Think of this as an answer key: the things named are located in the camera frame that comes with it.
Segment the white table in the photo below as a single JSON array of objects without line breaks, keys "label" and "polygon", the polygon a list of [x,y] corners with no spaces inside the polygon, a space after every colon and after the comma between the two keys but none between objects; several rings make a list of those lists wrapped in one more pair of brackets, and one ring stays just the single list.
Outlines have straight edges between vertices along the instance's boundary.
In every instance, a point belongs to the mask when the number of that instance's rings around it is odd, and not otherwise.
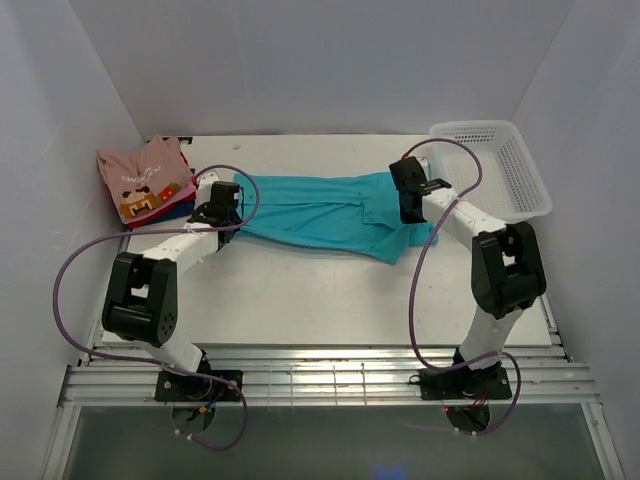
[{"label": "white table", "polygon": [[[201,169],[227,163],[255,175],[349,176],[385,171],[415,135],[194,137],[183,151]],[[231,174],[219,172],[221,178]],[[180,227],[184,219],[145,228]],[[134,237],[129,251],[161,236]],[[236,237],[179,281],[179,326],[199,345],[406,346],[409,285],[419,248],[390,266],[371,258]],[[441,234],[424,264],[416,301],[420,344],[458,345],[475,311],[470,254]],[[104,333],[103,342],[123,340]],[[551,341],[538,302],[508,346]]]}]

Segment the gray wall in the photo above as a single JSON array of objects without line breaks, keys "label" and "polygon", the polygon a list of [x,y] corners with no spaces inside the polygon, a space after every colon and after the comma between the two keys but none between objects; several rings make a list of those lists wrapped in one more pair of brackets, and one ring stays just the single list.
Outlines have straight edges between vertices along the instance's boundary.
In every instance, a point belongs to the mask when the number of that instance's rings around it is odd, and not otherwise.
[{"label": "gray wall", "polygon": [[[96,147],[141,137],[67,0],[0,1],[0,478],[37,478],[67,362],[51,287],[76,247],[113,232]],[[72,268],[62,308],[86,339],[114,245]]]},{"label": "gray wall", "polygon": [[560,333],[640,478],[640,4],[577,0],[513,120],[554,202],[536,227]]},{"label": "gray wall", "polygon": [[71,0],[154,133],[511,118],[573,0]]}]

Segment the teal cloth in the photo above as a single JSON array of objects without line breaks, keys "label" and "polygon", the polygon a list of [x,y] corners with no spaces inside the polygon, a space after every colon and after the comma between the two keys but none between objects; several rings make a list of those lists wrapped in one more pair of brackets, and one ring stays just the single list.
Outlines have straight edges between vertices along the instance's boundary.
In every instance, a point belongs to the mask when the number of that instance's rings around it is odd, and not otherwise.
[{"label": "teal cloth", "polygon": [[[239,235],[329,250],[346,250],[394,264],[408,246],[423,245],[430,222],[404,225],[391,174],[361,177],[254,177],[260,208]],[[244,189],[245,212],[255,205],[249,181],[236,175]]]}]

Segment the plastic basket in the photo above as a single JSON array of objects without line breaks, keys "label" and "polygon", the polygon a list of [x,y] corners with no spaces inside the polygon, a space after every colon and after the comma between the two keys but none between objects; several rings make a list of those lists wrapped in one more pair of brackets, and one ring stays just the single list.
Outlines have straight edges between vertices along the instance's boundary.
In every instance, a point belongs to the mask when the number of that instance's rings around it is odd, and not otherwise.
[{"label": "plastic basket", "polygon": [[[482,164],[482,183],[466,199],[501,220],[514,222],[546,215],[551,200],[522,135],[511,122],[478,120],[434,125],[431,137],[457,140],[471,148]],[[433,177],[457,191],[475,182],[477,170],[469,154],[455,145],[431,144]]]}]

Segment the blue cloth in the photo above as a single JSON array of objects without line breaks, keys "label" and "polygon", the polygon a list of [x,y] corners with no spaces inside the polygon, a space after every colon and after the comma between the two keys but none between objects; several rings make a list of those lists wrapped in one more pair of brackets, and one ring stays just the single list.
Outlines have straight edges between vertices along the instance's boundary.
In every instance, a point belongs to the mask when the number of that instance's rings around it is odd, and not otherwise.
[{"label": "blue cloth", "polygon": [[[361,177],[254,177],[260,208],[239,235],[329,250],[346,250],[394,264],[410,245],[423,245],[432,223],[404,225],[391,174]],[[245,212],[255,205],[249,181],[236,175],[244,189]]]}]

